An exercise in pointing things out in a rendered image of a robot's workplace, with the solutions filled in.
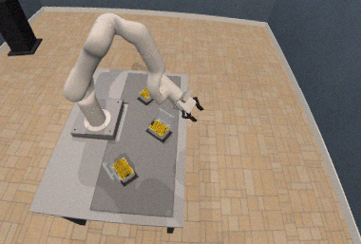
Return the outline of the yellow perforated plate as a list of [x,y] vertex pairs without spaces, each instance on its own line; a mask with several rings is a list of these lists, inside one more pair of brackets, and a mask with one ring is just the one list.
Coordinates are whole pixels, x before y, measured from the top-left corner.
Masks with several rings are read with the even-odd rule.
[[146,99],[147,99],[147,96],[148,96],[148,91],[147,89],[145,89],[143,92],[141,92],[141,95],[143,95]]
[[116,163],[113,164],[113,166],[121,178],[126,178],[132,173],[134,173],[128,163],[125,161],[125,159],[117,160]]
[[151,123],[150,128],[163,135],[169,128],[158,121],[154,121]]

